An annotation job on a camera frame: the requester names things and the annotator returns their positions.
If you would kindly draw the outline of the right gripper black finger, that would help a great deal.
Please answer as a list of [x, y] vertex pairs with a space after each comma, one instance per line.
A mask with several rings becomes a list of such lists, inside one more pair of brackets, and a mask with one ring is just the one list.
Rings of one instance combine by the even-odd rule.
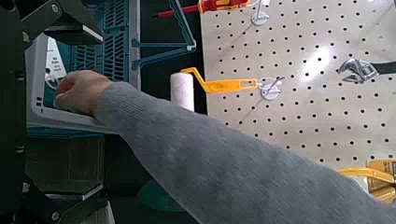
[[19, 0], [23, 48], [44, 34], [66, 45], [99, 45], [97, 22], [81, 0]]
[[34, 184], [23, 184], [18, 224], [79, 224], [107, 206], [102, 184], [85, 194], [46, 194]]

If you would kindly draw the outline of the person's bare hand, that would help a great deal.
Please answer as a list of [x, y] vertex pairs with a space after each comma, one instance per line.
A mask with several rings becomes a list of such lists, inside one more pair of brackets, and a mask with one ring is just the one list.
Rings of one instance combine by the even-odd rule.
[[71, 72], [58, 85], [54, 106], [92, 116], [99, 97], [111, 83], [107, 77], [91, 70]]

